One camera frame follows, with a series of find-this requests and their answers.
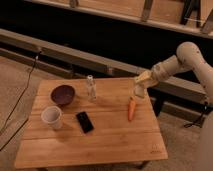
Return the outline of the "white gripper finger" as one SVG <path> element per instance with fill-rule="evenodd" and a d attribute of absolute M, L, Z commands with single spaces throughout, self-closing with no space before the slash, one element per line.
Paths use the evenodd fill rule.
<path fill-rule="evenodd" d="M 142 84 L 136 84 L 134 94 L 140 98 L 143 98 L 145 96 L 145 87 Z"/>

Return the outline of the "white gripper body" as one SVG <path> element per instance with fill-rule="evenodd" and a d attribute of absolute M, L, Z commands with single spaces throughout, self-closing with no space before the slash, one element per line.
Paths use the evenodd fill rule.
<path fill-rule="evenodd" d="M 147 89 L 149 87 L 153 87 L 153 86 L 157 85 L 158 81 L 153 78 L 153 75 L 151 72 L 151 78 L 149 80 L 142 82 L 141 84 L 145 87 L 145 89 Z"/>

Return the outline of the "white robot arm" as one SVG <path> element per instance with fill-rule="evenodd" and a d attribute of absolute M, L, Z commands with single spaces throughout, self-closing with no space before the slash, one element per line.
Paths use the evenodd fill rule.
<path fill-rule="evenodd" d="M 193 42 L 181 43 L 175 55 L 135 77 L 133 92 L 143 98 L 147 88 L 187 71 L 195 74 L 213 106 L 213 67 L 205 61 L 199 47 Z M 201 129 L 193 171 L 213 171 L 213 111 L 206 117 Z"/>

